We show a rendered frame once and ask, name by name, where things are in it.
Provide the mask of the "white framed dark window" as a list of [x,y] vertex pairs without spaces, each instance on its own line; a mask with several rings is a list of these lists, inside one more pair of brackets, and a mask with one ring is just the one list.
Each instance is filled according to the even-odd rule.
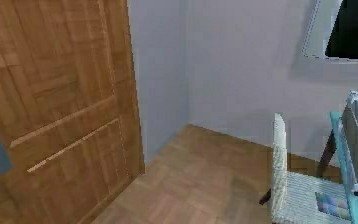
[[358,0],[315,0],[303,44],[306,57],[358,63]]

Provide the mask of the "brown wooden room door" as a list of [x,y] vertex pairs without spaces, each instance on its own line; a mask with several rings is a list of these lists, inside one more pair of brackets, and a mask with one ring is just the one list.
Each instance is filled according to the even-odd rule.
[[127,0],[0,0],[0,224],[90,224],[144,168]]

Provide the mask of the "white woven chair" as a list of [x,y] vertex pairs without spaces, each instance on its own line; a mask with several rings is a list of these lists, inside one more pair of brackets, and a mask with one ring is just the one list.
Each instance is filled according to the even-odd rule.
[[320,212],[315,193],[343,199],[344,187],[329,180],[288,170],[286,124],[279,113],[273,121],[271,196],[268,199],[271,224],[352,224]]

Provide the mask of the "pastel striped cushion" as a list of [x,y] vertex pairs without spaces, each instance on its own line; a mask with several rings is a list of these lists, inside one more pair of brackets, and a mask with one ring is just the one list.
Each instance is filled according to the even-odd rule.
[[325,193],[315,193],[317,207],[320,212],[335,216],[340,219],[350,220],[350,211],[348,204],[343,199],[329,196]]

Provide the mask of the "teal table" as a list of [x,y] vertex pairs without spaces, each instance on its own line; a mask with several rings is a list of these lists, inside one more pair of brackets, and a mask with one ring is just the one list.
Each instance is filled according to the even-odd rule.
[[358,224],[358,182],[352,164],[341,112],[331,112],[331,132],[323,150],[317,176],[322,177],[334,154],[337,155],[352,224]]

